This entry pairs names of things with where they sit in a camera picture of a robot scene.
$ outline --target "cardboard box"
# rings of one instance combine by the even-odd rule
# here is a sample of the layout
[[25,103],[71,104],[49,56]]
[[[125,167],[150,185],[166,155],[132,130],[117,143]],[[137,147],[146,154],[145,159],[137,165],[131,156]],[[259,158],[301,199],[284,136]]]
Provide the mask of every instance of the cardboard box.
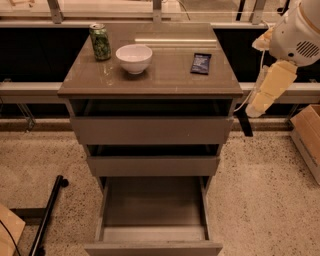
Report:
[[291,138],[320,185],[320,105],[309,105],[291,122]]

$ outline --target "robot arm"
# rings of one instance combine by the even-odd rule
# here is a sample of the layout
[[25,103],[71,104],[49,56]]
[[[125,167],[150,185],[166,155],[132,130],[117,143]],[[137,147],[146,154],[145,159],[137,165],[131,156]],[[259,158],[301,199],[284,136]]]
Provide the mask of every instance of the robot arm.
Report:
[[259,117],[294,82],[298,67],[320,59],[320,1],[300,0],[253,47],[277,59],[251,96],[246,113]]

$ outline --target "drawer front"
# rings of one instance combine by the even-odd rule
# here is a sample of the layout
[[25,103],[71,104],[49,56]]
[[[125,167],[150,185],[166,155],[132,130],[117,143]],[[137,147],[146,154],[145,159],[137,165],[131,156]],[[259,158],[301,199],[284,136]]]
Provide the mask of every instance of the drawer front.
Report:
[[71,118],[81,144],[221,144],[233,118]]
[[88,157],[94,176],[214,176],[219,157]]
[[222,246],[213,242],[91,244],[85,250],[91,256],[217,256]]

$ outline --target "soda can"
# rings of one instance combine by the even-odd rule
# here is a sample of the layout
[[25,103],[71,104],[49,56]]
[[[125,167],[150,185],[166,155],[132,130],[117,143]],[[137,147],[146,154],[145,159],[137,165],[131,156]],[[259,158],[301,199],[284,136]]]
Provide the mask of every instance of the soda can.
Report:
[[92,24],[90,25],[89,32],[96,60],[110,59],[111,47],[105,25],[98,23]]

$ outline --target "white bowl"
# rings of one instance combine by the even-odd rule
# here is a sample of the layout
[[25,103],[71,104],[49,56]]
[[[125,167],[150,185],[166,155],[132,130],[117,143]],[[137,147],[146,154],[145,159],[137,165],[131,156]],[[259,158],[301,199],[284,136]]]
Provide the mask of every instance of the white bowl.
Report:
[[140,74],[150,65],[152,50],[143,44],[129,44],[119,48],[116,56],[122,68],[130,74]]

